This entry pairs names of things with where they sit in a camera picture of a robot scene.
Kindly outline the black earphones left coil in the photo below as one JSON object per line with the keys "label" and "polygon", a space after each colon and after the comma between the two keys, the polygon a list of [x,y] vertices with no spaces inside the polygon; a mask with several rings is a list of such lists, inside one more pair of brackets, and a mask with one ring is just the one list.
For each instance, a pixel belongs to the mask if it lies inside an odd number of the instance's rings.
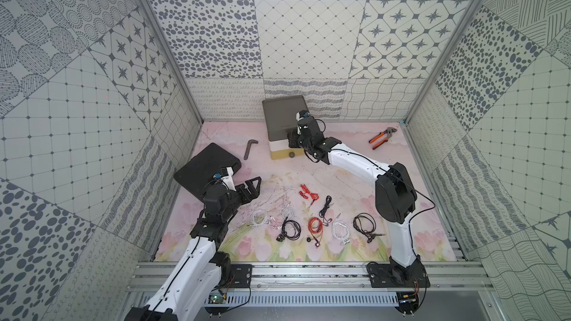
{"label": "black earphones left coil", "polygon": [[281,225],[280,233],[278,234],[276,240],[278,242],[284,242],[285,240],[297,241],[301,236],[301,226],[300,224],[290,218],[286,218]]}

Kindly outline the orange handled pliers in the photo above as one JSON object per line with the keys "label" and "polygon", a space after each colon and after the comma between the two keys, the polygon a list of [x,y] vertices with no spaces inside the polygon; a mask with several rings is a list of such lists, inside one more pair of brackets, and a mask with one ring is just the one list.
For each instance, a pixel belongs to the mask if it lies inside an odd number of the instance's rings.
{"label": "orange handled pliers", "polygon": [[368,141],[368,144],[371,145],[372,150],[377,150],[377,148],[388,142],[389,139],[393,136],[393,134],[396,133],[397,131],[398,131],[397,128],[388,127],[384,131],[379,132],[379,134],[371,138]]}

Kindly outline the black earphones right coil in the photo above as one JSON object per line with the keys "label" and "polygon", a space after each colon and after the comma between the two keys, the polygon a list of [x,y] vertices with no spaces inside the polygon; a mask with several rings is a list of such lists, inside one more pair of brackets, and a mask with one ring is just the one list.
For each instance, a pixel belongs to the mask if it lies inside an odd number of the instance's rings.
{"label": "black earphones right coil", "polygon": [[352,226],[367,239],[367,244],[384,235],[383,233],[377,233],[376,221],[369,213],[360,213],[355,216],[352,220]]}

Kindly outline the dark grey hex wrench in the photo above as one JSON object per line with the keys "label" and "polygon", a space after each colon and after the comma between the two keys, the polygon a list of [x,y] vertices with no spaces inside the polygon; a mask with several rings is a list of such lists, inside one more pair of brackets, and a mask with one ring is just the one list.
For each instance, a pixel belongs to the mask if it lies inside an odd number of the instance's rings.
{"label": "dark grey hex wrench", "polygon": [[251,139],[247,142],[246,148],[245,148],[245,153],[243,156],[243,160],[246,161],[249,158],[250,152],[251,152],[251,148],[254,144],[258,144],[259,142],[257,140]]}

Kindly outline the black earphones coil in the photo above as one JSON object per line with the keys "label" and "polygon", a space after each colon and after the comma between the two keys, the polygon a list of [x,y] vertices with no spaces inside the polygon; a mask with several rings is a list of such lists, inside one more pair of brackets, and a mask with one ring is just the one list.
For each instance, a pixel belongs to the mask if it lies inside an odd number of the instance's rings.
{"label": "black earphones coil", "polygon": [[383,233],[377,233],[376,221],[369,213],[360,213],[355,216],[352,220],[352,226],[367,239],[367,244],[384,235]]}
{"label": "black earphones coil", "polygon": [[301,236],[301,226],[300,224],[290,218],[286,218],[281,225],[280,233],[278,234],[276,240],[278,242],[284,242],[285,240],[297,241]]}

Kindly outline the red earphones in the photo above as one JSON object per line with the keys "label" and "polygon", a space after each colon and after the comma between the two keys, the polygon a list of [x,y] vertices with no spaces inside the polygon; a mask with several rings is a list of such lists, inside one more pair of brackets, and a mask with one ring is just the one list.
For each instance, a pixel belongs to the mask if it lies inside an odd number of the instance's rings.
{"label": "red earphones", "polygon": [[315,243],[315,247],[321,246],[321,239],[323,237],[324,225],[318,217],[312,217],[308,221],[308,230],[310,233],[310,240]]}
{"label": "red earphones", "polygon": [[311,199],[312,202],[316,202],[319,199],[319,195],[311,192],[305,184],[300,185],[299,193],[304,199]]}

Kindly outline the white earphones left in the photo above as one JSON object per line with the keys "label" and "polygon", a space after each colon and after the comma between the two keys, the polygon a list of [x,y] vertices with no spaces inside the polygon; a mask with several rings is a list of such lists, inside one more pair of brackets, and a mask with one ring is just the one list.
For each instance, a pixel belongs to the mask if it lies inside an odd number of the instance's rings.
{"label": "white earphones left", "polygon": [[251,214],[251,226],[252,227],[264,227],[268,226],[270,228],[276,229],[275,218],[269,214],[267,210],[257,209]]}

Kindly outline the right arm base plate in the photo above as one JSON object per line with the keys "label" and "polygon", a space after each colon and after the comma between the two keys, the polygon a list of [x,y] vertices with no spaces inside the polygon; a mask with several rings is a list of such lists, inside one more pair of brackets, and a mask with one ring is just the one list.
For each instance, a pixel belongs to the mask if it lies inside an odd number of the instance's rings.
{"label": "right arm base plate", "polygon": [[420,256],[407,267],[399,265],[391,257],[388,264],[369,262],[367,275],[372,288],[429,288],[428,273]]}

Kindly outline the white earphones right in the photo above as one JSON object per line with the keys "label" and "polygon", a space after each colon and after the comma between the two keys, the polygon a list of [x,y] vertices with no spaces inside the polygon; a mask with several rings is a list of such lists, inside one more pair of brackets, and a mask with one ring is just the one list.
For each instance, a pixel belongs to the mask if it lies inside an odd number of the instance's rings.
{"label": "white earphones right", "polygon": [[341,220],[341,214],[338,214],[331,225],[331,233],[341,245],[348,245],[350,240],[350,228],[344,221]]}

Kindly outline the yellow white drawer cabinet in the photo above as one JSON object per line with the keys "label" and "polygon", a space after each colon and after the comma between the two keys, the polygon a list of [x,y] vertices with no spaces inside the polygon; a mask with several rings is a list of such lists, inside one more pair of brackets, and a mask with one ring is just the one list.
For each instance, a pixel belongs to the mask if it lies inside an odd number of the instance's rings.
{"label": "yellow white drawer cabinet", "polygon": [[308,111],[302,95],[263,101],[270,158],[274,161],[304,155],[303,149],[289,147],[288,133],[297,131],[297,113]]}

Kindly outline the black earphones small bundle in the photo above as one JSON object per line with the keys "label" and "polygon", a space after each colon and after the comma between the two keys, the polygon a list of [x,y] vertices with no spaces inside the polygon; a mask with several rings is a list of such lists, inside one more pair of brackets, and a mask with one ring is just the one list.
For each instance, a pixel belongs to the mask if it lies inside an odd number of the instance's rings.
{"label": "black earphones small bundle", "polygon": [[324,206],[320,209],[318,215],[320,218],[325,219],[326,218],[326,214],[327,211],[330,209],[331,207],[331,203],[332,203],[332,197],[331,196],[327,196]]}

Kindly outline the white earphones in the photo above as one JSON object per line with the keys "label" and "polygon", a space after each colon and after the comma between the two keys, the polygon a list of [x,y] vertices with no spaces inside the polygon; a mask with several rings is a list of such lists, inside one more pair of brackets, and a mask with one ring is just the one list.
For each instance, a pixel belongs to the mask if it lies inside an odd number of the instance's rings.
{"label": "white earphones", "polygon": [[257,209],[251,214],[251,226],[252,227],[264,227],[268,226],[270,228],[276,229],[275,218],[269,214],[267,210]]}
{"label": "white earphones", "polygon": [[291,204],[287,204],[282,210],[281,210],[281,217],[282,220],[295,220],[296,219],[296,211],[294,209],[294,207]]}
{"label": "white earphones", "polygon": [[344,221],[341,220],[341,214],[338,214],[331,225],[331,233],[341,245],[348,245],[350,240],[350,228]]}

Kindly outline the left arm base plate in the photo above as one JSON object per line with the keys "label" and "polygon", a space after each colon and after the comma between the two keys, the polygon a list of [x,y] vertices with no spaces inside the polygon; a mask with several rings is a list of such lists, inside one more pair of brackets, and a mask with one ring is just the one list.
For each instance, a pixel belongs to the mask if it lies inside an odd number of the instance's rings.
{"label": "left arm base plate", "polygon": [[222,276],[217,288],[248,289],[251,287],[253,265],[230,264],[221,268]]}

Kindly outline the aluminium rail frame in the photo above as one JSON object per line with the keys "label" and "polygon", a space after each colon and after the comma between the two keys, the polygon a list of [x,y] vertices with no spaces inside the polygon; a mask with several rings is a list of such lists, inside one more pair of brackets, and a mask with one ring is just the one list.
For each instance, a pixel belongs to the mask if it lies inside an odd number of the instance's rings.
{"label": "aluminium rail frame", "polygon": [[372,288],[365,262],[257,262],[252,264],[250,288],[214,290],[204,306],[216,313],[239,305],[397,307],[421,303],[428,291],[461,296],[492,292],[483,266],[462,260],[455,239],[451,246],[453,262],[425,262],[429,288]]}

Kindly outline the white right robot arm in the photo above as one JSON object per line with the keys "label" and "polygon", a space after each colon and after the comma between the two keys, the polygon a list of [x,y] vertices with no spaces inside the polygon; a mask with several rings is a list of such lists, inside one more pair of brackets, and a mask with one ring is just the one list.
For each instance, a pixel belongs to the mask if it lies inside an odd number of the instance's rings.
{"label": "white right robot arm", "polygon": [[339,139],[325,137],[318,119],[308,111],[296,114],[297,128],[288,133],[288,144],[304,150],[313,162],[344,169],[367,182],[375,190],[378,214],[388,223],[390,261],[407,268],[417,260],[410,221],[416,209],[417,191],[406,167],[389,165],[357,153]]}

